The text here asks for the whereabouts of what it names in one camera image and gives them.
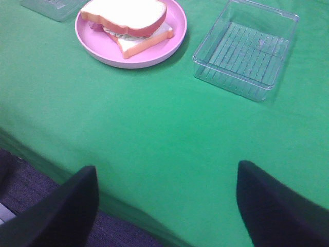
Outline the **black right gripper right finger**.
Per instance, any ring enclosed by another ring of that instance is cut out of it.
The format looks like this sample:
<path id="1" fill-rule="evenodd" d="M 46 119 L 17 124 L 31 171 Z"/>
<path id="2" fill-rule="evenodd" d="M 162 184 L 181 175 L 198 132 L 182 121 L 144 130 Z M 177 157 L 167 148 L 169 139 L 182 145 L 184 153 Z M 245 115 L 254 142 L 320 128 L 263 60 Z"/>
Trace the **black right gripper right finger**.
<path id="1" fill-rule="evenodd" d="M 254 246 L 328 246 L 328 210 L 240 161 L 236 201 Z"/>

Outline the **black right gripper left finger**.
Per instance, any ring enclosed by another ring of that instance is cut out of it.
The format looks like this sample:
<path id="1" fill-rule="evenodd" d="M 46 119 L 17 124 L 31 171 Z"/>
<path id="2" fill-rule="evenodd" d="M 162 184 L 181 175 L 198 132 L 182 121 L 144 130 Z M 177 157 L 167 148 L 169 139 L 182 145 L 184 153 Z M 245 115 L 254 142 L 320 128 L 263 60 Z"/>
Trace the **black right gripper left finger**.
<path id="1" fill-rule="evenodd" d="M 1 246 L 85 246 L 99 206 L 97 172 L 85 166 L 1 225 Z"/>

